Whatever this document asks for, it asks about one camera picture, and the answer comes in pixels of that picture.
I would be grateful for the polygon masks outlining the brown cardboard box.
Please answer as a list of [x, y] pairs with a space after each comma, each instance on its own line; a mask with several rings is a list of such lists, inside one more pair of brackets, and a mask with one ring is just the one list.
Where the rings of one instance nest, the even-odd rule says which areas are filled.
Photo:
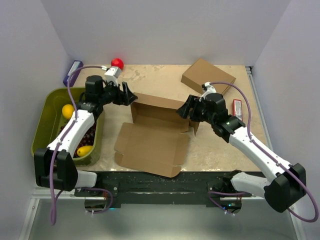
[[114, 145], [114, 160], [124, 168], [173, 178], [182, 169], [190, 137], [199, 123], [177, 114], [184, 102], [136, 93], [132, 122], [122, 124]]
[[193, 63], [181, 77], [181, 82], [196, 91], [203, 93], [202, 85], [206, 82], [225, 82], [233, 84], [236, 78], [225, 71], [219, 69], [208, 61], [199, 58]]

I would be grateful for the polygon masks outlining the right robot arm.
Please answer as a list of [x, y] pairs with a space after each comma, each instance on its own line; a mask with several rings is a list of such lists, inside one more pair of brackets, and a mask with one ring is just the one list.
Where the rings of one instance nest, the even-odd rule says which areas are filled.
[[248, 133], [245, 124], [228, 113], [221, 94], [190, 95], [176, 112], [183, 119], [210, 124], [217, 136], [241, 151], [263, 173], [263, 177], [257, 177], [236, 172], [222, 185], [227, 196], [233, 197], [238, 192], [256, 195], [282, 213], [306, 195], [302, 187], [306, 184], [305, 168], [298, 163], [290, 164]]

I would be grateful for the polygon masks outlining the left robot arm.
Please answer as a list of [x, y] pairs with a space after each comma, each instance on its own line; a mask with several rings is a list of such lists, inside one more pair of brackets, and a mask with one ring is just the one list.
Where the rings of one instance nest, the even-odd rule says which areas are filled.
[[75, 112], [62, 132], [45, 148], [34, 154], [35, 181], [39, 187], [51, 190], [71, 191], [85, 188], [92, 196], [99, 196], [104, 184], [94, 172], [77, 170], [73, 155], [85, 133], [97, 121], [107, 104], [129, 106], [138, 97], [128, 84], [118, 84], [115, 76], [104, 80], [92, 75], [85, 82], [84, 100], [79, 101]]

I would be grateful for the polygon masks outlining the closed brown cardboard box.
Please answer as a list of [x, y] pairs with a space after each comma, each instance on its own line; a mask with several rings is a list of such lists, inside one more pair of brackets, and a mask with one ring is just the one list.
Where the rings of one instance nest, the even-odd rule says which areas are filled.
[[219, 69], [208, 61], [199, 58], [193, 63], [181, 77], [181, 82], [196, 91], [203, 93], [202, 85], [206, 82], [225, 82], [233, 84], [236, 78], [225, 71]]

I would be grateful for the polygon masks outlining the red rectangular box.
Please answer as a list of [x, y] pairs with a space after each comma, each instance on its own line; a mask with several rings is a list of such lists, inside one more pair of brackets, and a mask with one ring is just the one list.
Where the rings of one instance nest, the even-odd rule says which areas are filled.
[[240, 99], [234, 99], [232, 101], [232, 110], [234, 116], [240, 119], [242, 118], [242, 101]]

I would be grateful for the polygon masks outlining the purple rectangular box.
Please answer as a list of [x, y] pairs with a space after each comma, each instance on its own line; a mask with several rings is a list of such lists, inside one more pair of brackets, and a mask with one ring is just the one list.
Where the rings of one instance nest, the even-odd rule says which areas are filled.
[[77, 72], [74, 73], [72, 76], [71, 76], [71, 73], [73, 73], [75, 70], [77, 70], [77, 69], [79, 69], [79, 68], [81, 68], [81, 67], [83, 67], [83, 66], [84, 66], [84, 64], [83, 64], [83, 62], [82, 62], [81, 60], [74, 60], [74, 61], [73, 61], [73, 63], [72, 63], [72, 65], [70, 66], [70, 68], [69, 68], [66, 76], [64, 77], [64, 79], [63, 79], [63, 81], [62, 81], [65, 87], [68, 86], [68, 81], [69, 81], [69, 80], [71, 80], [69, 85], [70, 85], [71, 87], [74, 86], [74, 84], [75, 84], [75, 82], [76, 82], [76, 79], [77, 79], [77, 77], [79, 76], [79, 73], [80, 73], [80, 72], [77, 71]]

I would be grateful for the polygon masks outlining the red apple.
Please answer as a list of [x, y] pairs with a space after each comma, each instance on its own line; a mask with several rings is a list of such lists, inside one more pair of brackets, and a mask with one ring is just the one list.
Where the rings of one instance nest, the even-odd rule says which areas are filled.
[[118, 67], [121, 70], [124, 69], [124, 62], [120, 58], [113, 58], [111, 60], [111, 66], [112, 67]]

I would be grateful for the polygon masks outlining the purple grape bunch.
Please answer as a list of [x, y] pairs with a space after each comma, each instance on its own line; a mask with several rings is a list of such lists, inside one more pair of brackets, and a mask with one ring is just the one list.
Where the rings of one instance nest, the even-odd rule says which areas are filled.
[[93, 126], [86, 131], [77, 148], [93, 145], [96, 135], [96, 126], [97, 124], [94, 123]]

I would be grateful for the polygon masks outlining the yellow lemon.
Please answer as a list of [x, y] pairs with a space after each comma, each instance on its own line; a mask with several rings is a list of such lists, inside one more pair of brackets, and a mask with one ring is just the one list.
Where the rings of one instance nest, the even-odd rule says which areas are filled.
[[61, 113], [66, 120], [69, 120], [73, 116], [74, 111], [73, 105], [66, 104], [62, 107]]

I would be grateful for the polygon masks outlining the green plastic bin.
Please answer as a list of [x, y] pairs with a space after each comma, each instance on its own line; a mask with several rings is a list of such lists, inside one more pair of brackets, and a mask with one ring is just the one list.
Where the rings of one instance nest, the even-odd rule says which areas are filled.
[[[31, 146], [32, 156], [38, 148], [45, 148], [53, 142], [59, 135], [61, 127], [68, 123], [68, 120], [62, 115], [62, 108], [64, 105], [71, 103], [66, 87], [57, 88], [47, 95]], [[99, 160], [102, 149], [104, 123], [105, 113], [102, 112], [96, 121], [95, 138], [91, 152], [84, 157], [73, 158], [74, 164], [77, 167], [92, 166]]]

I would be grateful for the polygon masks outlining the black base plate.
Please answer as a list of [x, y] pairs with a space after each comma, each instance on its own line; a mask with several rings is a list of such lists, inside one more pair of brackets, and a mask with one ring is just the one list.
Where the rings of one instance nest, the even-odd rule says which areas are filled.
[[169, 178], [137, 171], [99, 171], [93, 191], [76, 190], [76, 197], [106, 196], [111, 207], [124, 204], [205, 205], [214, 207], [223, 197], [239, 197], [230, 184], [231, 172], [182, 171]]

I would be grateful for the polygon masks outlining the aluminium frame rail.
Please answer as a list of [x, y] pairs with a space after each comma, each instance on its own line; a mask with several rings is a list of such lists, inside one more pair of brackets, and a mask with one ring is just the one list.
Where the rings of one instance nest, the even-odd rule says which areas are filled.
[[[252, 94], [254, 96], [254, 99], [255, 99], [255, 102], [256, 102], [256, 106], [257, 106], [257, 110], [258, 110], [258, 113], [259, 113], [259, 117], [260, 117], [260, 120], [261, 120], [261, 125], [263, 127], [263, 131], [264, 131], [264, 134], [265, 134], [267, 146], [271, 150], [273, 150], [273, 146], [272, 146], [270, 135], [269, 135], [268, 128], [267, 128], [267, 124], [266, 124], [266, 121], [265, 121], [265, 116], [264, 116], [264, 113], [263, 113], [263, 110], [262, 110], [262, 107], [261, 107], [261, 103], [260, 103], [260, 100], [259, 100], [259, 96], [258, 96], [258, 92], [257, 92], [256, 86], [255, 86], [255, 83], [254, 83], [254, 77], [253, 77], [253, 74], [252, 74], [252, 68], [253, 68], [252, 66], [246, 66], [245, 67], [246, 73], [247, 73], [247, 76], [248, 76], [248, 79], [249, 79], [249, 82], [250, 82]], [[306, 233], [305, 233], [305, 230], [303, 228], [302, 221], [300, 221], [299, 219], [294, 217], [291, 213], [289, 214], [289, 216], [290, 216], [290, 219], [291, 219], [292, 224], [293, 224], [294, 233], [296, 235], [296, 238], [298, 240], [305, 240]]]

